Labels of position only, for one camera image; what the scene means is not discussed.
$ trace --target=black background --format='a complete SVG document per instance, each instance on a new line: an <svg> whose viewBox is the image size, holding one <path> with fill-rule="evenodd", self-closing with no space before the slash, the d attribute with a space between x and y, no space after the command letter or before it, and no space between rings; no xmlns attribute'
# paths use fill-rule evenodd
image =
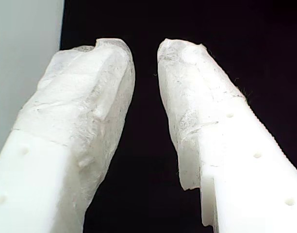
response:
<svg viewBox="0 0 297 233"><path fill-rule="evenodd" d="M208 2L66 0L61 49L121 38L136 71L122 137L84 233L213 232L201 223L199 189L183 191L179 183L156 76L165 38L203 43L297 168L297 6Z"/></svg>

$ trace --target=white plastic finger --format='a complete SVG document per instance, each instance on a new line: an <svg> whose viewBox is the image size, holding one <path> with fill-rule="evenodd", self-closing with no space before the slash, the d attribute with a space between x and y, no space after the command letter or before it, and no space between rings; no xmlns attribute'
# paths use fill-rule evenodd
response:
<svg viewBox="0 0 297 233"><path fill-rule="evenodd" d="M215 233L297 232L297 170L203 45L166 39L158 76L184 190Z"/></svg>
<svg viewBox="0 0 297 233"><path fill-rule="evenodd" d="M0 154L0 233L79 233L134 89L120 39L56 53Z"/></svg>

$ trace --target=small hole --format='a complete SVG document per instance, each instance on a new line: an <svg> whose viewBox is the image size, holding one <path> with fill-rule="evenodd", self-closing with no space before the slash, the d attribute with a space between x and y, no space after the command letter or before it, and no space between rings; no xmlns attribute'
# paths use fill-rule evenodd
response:
<svg viewBox="0 0 297 233"><path fill-rule="evenodd" d="M22 155L26 155L27 153L29 153L29 149L28 149L28 148L23 148L23 149L21 150L21 154L22 154Z"/></svg>
<svg viewBox="0 0 297 233"><path fill-rule="evenodd" d="M260 154L260 153L256 153L255 155L254 155L254 158L260 158L262 155Z"/></svg>
<svg viewBox="0 0 297 233"><path fill-rule="evenodd" d="M294 198L288 198L287 200L285 200L285 203L286 203L287 205L292 206L292 205L295 204L295 200L294 200Z"/></svg>
<svg viewBox="0 0 297 233"><path fill-rule="evenodd" d="M228 113L228 114L226 114L226 116L227 116L228 118L231 118L231 117L234 116L234 114L233 114L233 113Z"/></svg>
<svg viewBox="0 0 297 233"><path fill-rule="evenodd" d="M0 205L4 204L6 202L7 196L6 195L1 195L0 196Z"/></svg>

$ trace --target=white plastic part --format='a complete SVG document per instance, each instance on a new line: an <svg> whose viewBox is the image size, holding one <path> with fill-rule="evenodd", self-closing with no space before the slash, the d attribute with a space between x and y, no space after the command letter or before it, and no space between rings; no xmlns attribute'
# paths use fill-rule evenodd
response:
<svg viewBox="0 0 297 233"><path fill-rule="evenodd" d="M158 76L184 190L215 233L297 232L297 170L203 45L166 39Z"/></svg>
<svg viewBox="0 0 297 233"><path fill-rule="evenodd" d="M64 0L0 0L0 152L59 50Z"/></svg>
<svg viewBox="0 0 297 233"><path fill-rule="evenodd" d="M56 53L0 154L0 233L80 233L134 89L120 39Z"/></svg>

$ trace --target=gray wall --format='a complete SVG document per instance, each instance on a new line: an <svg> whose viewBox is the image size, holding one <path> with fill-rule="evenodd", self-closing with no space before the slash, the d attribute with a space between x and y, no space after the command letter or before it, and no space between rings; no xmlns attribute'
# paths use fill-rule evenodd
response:
<svg viewBox="0 0 297 233"><path fill-rule="evenodd" d="M59 50L63 0L0 0L0 151Z"/></svg>

